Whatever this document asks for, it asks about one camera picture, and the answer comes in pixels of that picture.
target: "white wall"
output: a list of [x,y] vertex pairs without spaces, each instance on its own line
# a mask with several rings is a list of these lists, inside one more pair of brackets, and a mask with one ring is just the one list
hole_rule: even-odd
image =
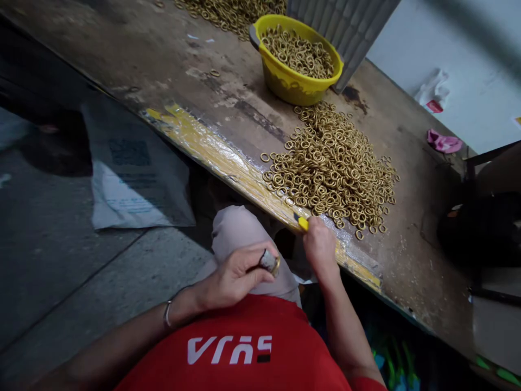
[[367,57],[412,96],[447,71],[434,115],[477,153],[521,139],[520,0],[402,0]]

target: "concrete floor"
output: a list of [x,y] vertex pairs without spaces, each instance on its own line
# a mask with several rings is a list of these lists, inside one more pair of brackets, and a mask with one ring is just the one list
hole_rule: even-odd
[[182,230],[94,232],[90,178],[40,172],[16,150],[0,152],[5,173],[0,388],[34,379],[168,299],[211,257],[209,218]]

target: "worn table surface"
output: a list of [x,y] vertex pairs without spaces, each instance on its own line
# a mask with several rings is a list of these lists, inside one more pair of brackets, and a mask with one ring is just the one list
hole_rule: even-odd
[[[193,19],[171,2],[5,0],[1,12],[22,30],[123,102],[181,150],[272,216],[295,229],[293,211],[260,178],[261,152],[283,152],[293,107],[265,86],[260,55],[232,33]],[[209,75],[211,69],[220,77]],[[335,229],[337,260],[385,300],[467,357],[473,356],[468,279],[442,255],[437,216],[459,183],[430,149],[425,132],[449,133],[365,61],[348,96],[325,100],[354,115],[377,156],[392,157],[402,180],[388,232],[363,241],[350,224]],[[308,212],[298,210],[307,216]]]

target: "silver bangle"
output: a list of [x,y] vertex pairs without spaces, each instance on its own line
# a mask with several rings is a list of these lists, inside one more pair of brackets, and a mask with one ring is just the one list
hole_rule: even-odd
[[186,287],[179,289],[176,293],[174,293],[174,295],[170,299],[168,299],[167,307],[164,309],[164,314],[163,314],[163,325],[164,325],[165,329],[167,329],[169,331],[174,331],[175,330],[175,328],[170,324],[170,321],[168,320],[168,310],[170,309],[170,304],[172,304],[172,301],[174,301],[174,299],[176,298],[176,296],[178,294],[180,294],[186,288],[189,288],[191,286],[193,286],[193,284],[187,285]]

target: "gray metal panel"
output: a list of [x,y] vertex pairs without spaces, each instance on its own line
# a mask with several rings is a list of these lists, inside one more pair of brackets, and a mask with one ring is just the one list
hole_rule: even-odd
[[341,93],[400,0],[288,0],[287,15],[323,35],[344,60]]

